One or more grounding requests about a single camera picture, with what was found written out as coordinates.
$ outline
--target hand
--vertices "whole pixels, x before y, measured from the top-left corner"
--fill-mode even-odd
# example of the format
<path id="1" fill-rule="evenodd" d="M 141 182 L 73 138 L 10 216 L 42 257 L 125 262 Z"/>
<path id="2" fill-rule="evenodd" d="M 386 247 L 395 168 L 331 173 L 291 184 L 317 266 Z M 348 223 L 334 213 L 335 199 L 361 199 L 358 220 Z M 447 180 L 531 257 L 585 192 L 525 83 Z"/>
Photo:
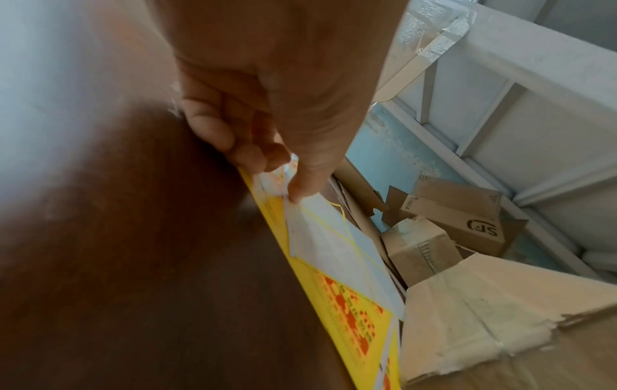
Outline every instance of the hand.
<path id="1" fill-rule="evenodd" d="M 343 159 L 407 3 L 147 2 L 174 49 L 193 131 L 250 173 L 298 155 L 294 202 L 317 193 Z"/>

